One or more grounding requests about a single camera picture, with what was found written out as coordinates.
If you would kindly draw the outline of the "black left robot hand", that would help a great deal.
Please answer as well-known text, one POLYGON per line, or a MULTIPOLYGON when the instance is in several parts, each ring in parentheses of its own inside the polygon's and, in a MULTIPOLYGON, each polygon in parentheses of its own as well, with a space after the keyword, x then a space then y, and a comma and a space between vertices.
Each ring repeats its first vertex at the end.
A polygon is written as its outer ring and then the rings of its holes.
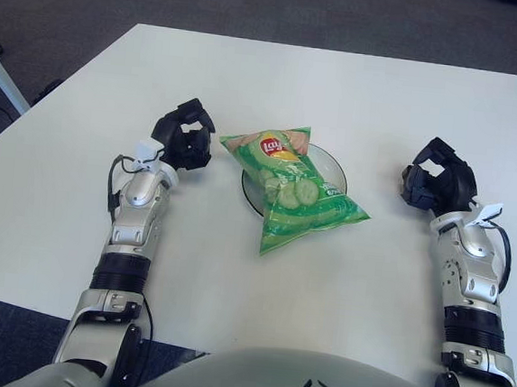
POLYGON ((152 130, 152 138, 162 143, 161 161, 174 169, 195 170, 211 160, 210 140, 216 127, 197 98, 167 113, 152 130))

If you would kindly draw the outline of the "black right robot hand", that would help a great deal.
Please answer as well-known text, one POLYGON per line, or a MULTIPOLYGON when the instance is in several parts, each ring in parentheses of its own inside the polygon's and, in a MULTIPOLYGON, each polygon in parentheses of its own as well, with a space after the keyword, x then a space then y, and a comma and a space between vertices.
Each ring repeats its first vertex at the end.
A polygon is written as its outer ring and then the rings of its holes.
POLYGON ((476 196, 475 175, 454 149, 435 137, 402 171, 402 199, 407 205, 431 210, 435 217, 471 210, 476 196))

